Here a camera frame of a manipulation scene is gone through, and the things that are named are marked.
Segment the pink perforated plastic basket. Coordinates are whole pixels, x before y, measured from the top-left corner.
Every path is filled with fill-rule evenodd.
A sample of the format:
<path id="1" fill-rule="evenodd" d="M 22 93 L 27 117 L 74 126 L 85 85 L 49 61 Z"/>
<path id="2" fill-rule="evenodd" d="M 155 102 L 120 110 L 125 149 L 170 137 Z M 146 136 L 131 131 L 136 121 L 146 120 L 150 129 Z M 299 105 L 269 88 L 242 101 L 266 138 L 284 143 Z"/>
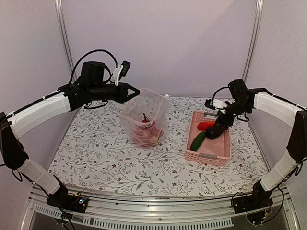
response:
<path id="1" fill-rule="evenodd" d="M 197 151 L 191 151 L 190 147 L 201 133 L 197 126 L 200 122 L 214 122 L 216 118 L 210 117 L 207 112 L 193 111 L 186 143 L 185 159 L 198 163 L 206 163 L 215 166 L 225 166 L 231 159 L 230 132 L 225 131 L 220 137 L 214 140 L 205 138 Z"/>

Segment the orange red mango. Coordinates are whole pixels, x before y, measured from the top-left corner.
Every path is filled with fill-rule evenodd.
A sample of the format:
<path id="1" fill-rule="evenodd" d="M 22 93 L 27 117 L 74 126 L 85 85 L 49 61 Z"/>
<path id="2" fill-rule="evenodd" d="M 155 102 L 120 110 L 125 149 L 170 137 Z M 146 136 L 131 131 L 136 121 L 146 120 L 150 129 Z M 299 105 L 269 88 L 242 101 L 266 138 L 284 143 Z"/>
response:
<path id="1" fill-rule="evenodd" d="M 213 127 L 215 124 L 214 121 L 203 121 L 197 125 L 197 129 L 200 131 L 207 131 L 209 128 Z"/>

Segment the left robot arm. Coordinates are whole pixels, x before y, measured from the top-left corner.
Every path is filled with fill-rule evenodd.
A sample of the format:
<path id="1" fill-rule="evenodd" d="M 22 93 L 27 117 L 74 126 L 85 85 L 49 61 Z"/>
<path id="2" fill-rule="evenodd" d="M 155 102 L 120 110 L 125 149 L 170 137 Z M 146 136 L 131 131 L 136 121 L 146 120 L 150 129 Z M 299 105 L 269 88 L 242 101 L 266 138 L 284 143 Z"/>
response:
<path id="1" fill-rule="evenodd" d="M 140 90 L 119 80 L 127 75 L 131 63 L 123 61 L 108 80 L 104 80 L 107 69 L 102 62 L 84 62 L 79 78 L 74 83 L 59 87 L 8 115 L 0 114 L 0 151 L 4 165 L 18 171 L 32 183 L 43 188 L 61 208 L 71 204 L 65 185 L 31 160 L 19 141 L 26 133 L 44 122 L 62 114 L 72 112 L 93 101 L 115 101 L 123 104 L 140 94 Z"/>

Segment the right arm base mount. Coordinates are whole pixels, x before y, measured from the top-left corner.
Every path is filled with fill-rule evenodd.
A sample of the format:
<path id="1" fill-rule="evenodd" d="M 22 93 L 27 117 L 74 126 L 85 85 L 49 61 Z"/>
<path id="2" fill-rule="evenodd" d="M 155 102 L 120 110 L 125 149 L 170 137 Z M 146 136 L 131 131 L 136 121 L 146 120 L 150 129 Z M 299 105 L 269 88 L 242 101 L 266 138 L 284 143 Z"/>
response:
<path id="1" fill-rule="evenodd" d="M 273 204 L 271 195 L 272 193 L 268 192 L 261 195 L 244 194 L 243 196 L 233 196 L 231 206 L 236 214 L 269 207 Z"/>

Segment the clear zip top bag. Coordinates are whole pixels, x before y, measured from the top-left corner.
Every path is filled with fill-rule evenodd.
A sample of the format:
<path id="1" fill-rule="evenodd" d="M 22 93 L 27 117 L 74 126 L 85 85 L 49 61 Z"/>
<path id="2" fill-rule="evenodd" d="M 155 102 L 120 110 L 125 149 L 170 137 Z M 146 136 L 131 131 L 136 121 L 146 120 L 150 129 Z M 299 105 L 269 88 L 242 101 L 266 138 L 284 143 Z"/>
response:
<path id="1" fill-rule="evenodd" d="M 132 144 L 139 148 L 158 144 L 167 130 L 169 100 L 169 94 L 161 95 L 143 88 L 138 96 L 128 101 L 119 119 Z"/>

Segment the dark purple eggplant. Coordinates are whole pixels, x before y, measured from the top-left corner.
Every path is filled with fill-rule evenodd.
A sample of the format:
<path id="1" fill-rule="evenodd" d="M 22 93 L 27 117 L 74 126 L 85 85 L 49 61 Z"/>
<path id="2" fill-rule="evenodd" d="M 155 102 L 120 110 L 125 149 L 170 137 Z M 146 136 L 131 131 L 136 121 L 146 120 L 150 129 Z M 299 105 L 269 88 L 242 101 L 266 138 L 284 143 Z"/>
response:
<path id="1" fill-rule="evenodd" d="M 206 137 L 210 140 L 217 139 L 224 133 L 223 127 L 215 128 L 214 126 L 206 131 Z"/>

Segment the red lychee bunch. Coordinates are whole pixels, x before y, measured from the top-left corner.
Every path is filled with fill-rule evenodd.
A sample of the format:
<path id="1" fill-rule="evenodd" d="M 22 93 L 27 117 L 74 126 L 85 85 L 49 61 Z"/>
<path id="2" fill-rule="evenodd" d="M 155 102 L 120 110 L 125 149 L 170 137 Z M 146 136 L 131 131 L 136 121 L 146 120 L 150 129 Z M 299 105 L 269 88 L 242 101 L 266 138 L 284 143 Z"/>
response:
<path id="1" fill-rule="evenodd" d="M 145 113 L 143 113 L 142 123 L 144 125 L 137 126 L 133 131 L 132 141 L 142 148 L 152 147 L 158 143 L 164 131 L 157 127 L 155 121 L 151 122 Z"/>

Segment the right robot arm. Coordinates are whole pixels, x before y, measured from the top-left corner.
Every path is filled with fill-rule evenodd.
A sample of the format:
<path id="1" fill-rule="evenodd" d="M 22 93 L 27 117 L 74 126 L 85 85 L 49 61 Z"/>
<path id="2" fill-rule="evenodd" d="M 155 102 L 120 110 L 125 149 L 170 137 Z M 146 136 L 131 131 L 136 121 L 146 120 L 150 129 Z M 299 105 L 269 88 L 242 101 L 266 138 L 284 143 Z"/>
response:
<path id="1" fill-rule="evenodd" d="M 259 141 L 263 144 L 271 143 L 273 155 L 280 159 L 272 165 L 271 170 L 254 185 L 253 195 L 248 199 L 252 209 L 263 205 L 269 192 L 280 183 L 286 181 L 292 174 L 299 174 L 303 164 L 307 162 L 307 109 L 283 97 L 271 93 L 266 88 L 248 88 L 242 79 L 231 81 L 226 90 L 229 90 L 232 102 L 220 101 L 212 96 L 206 103 L 207 107 L 218 110 L 215 124 L 209 131 L 209 138 L 216 139 L 231 127 L 236 118 L 252 112 L 266 118 L 261 122 L 257 119 L 252 127 L 259 125 Z"/>

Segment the green cucumber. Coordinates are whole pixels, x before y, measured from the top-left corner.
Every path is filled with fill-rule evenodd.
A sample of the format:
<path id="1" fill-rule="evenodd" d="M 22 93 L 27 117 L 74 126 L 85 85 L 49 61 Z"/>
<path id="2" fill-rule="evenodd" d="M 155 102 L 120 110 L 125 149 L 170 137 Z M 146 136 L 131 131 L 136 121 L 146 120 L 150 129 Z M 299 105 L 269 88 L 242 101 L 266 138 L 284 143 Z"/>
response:
<path id="1" fill-rule="evenodd" d="M 204 142 L 204 140 L 206 139 L 206 132 L 200 132 L 193 140 L 191 146 L 190 146 L 190 151 L 197 151 L 200 146 L 202 145 L 202 143 Z"/>

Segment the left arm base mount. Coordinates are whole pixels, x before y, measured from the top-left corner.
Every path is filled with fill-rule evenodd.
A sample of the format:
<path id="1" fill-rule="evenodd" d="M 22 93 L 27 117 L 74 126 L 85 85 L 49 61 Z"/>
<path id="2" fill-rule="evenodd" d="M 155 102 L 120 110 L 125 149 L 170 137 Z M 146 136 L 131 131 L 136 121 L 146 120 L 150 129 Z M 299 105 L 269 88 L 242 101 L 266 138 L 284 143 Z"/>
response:
<path id="1" fill-rule="evenodd" d="M 68 193 L 67 189 L 49 194 L 47 198 L 47 204 L 50 206 L 83 214 L 86 212 L 88 201 L 87 195 L 82 195 L 81 192 L 72 195 Z"/>

